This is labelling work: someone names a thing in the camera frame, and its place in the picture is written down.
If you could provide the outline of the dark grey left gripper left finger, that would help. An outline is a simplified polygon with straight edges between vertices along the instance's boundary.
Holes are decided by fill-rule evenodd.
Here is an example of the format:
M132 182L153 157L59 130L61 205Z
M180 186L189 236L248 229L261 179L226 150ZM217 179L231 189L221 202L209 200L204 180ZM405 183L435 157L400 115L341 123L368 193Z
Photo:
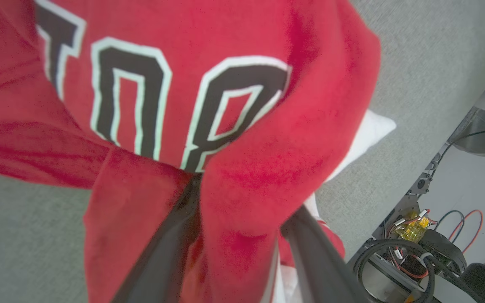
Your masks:
M189 247L201 228L201 179L189 180L112 303L179 303Z

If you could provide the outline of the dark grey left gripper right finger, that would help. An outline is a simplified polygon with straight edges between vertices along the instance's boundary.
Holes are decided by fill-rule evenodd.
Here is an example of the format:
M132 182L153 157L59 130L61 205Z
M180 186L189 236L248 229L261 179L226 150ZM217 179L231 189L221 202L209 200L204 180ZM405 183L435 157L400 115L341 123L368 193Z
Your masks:
M305 206L283 225L298 274L303 303L369 303L329 238Z

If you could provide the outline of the red basketball jersey white trim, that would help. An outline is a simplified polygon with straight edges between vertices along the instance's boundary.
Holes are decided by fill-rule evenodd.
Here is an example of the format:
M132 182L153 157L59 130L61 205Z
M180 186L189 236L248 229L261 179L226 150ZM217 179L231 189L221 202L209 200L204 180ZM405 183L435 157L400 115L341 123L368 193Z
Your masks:
M181 303L258 303L280 226L394 122L350 0L0 0L0 174L92 190L109 303L193 175Z

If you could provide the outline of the black round base part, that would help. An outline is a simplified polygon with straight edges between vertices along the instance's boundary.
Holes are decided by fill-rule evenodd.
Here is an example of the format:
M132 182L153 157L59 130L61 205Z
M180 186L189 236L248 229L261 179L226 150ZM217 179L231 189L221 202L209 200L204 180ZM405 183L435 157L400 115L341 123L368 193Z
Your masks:
M466 270L467 263L462 251L439 232L427 230L418 244L455 274L460 275Z

